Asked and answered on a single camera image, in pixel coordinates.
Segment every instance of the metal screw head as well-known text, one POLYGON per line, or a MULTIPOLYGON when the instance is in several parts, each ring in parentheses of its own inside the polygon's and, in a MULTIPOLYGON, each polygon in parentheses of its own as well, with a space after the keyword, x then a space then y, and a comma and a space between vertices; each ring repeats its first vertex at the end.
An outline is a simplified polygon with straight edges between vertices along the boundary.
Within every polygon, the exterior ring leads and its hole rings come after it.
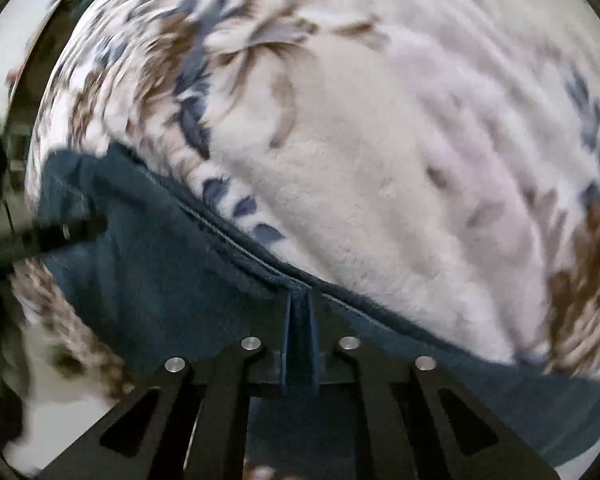
POLYGON ((240 345, 242 346, 242 348, 244 348, 245 350, 257 350, 258 348, 260 348, 260 345, 262 344, 262 342, 257 338, 257 337, 245 337, 242 342, 240 343, 240 345))
POLYGON ((360 346, 360 339, 353 337, 352 335, 347 335, 338 341, 338 345, 340 345, 340 348, 343 350, 355 350, 360 346))
POLYGON ((185 367, 184 359, 181 357, 172 357, 165 362, 164 367, 167 368, 172 374, 179 372, 185 367))
POLYGON ((428 355, 423 355, 416 359, 416 368, 423 372, 430 372, 437 366, 436 360, 428 355))

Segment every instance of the blue leaf pattern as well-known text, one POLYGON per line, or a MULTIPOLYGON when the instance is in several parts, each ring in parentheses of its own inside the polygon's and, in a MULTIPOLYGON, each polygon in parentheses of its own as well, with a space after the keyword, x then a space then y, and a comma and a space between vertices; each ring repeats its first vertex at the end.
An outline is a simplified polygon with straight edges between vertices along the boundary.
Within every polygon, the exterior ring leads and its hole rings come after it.
POLYGON ((185 140, 202 158, 209 159, 209 130, 200 125, 200 118, 205 111, 204 98, 188 97, 180 102, 180 110, 175 120, 180 125, 185 140))
POLYGON ((210 178, 202 184, 202 200, 213 208, 217 208, 220 201, 229 191, 228 178, 210 178))
MULTIPOLYGON (((198 3, 198 0, 181 0, 176 9, 167 11, 167 15, 171 16, 177 12, 192 14, 198 8, 198 3)), ((197 15, 192 47, 181 62, 172 91, 174 101, 179 107, 173 119, 180 126, 187 143, 205 160, 210 158, 210 131, 200 123, 206 110, 206 96, 209 90, 203 43, 218 23, 244 13, 241 7, 227 9, 227 4, 228 0, 213 0, 197 15)), ((227 177, 205 180, 202 189, 203 201, 210 207, 218 208, 219 203, 227 196, 230 185, 227 177)), ((234 219, 243 218, 256 214, 257 210, 255 197, 249 195, 235 203, 232 216, 234 219)), ((285 238, 275 227, 262 222, 251 229, 251 236, 265 246, 285 238)))
POLYGON ((98 56, 97 63, 100 65, 101 68, 104 68, 109 64, 110 56, 111 56, 111 53, 109 50, 107 50, 106 52, 103 52, 102 54, 100 54, 98 56))
POLYGON ((234 218, 252 215, 256 212, 256 199, 249 195, 244 197, 234 207, 234 218))
POLYGON ((251 235, 257 242, 265 246, 285 238, 280 231, 269 224, 257 224, 252 229, 251 235))
POLYGON ((100 43, 98 44, 98 51, 106 50, 109 47, 109 45, 111 44, 111 41, 113 41, 112 34, 110 34, 109 36, 107 36, 106 38, 104 38, 103 40, 100 41, 100 43))
MULTIPOLYGON (((567 81, 564 87, 582 119, 582 146, 598 158, 600 165, 600 99, 590 98, 586 80, 575 70, 573 79, 567 81)), ((580 193, 580 201, 588 208, 595 200, 600 200, 600 183, 591 182, 580 193)))
POLYGON ((123 41, 121 44, 119 44, 116 47, 116 49, 113 51, 113 62, 116 62, 117 60, 119 60, 122 57, 122 55, 124 54, 128 45, 129 45, 128 41, 123 41))

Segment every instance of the plush fabric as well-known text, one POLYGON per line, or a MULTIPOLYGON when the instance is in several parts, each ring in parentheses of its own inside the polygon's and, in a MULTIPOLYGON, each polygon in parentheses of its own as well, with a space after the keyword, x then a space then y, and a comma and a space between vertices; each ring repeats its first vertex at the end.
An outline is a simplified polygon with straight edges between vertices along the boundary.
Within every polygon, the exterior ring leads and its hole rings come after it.
POLYGON ((547 279, 600 197, 600 23, 574 1, 97 0, 30 199, 49 152, 119 140, 280 259, 484 359, 548 362, 547 279))

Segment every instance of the black metal bracket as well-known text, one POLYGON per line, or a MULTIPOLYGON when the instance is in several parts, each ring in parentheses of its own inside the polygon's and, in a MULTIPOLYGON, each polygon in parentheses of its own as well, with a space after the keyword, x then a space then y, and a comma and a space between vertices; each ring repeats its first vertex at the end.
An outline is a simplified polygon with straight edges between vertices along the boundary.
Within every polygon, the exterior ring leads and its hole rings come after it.
MULTIPOLYGON (((320 390, 358 402, 360 480, 555 480, 526 443, 427 356, 395 360, 314 293, 320 390)), ((288 312, 197 364, 171 358, 40 480, 238 480, 249 399, 283 396, 288 312)))

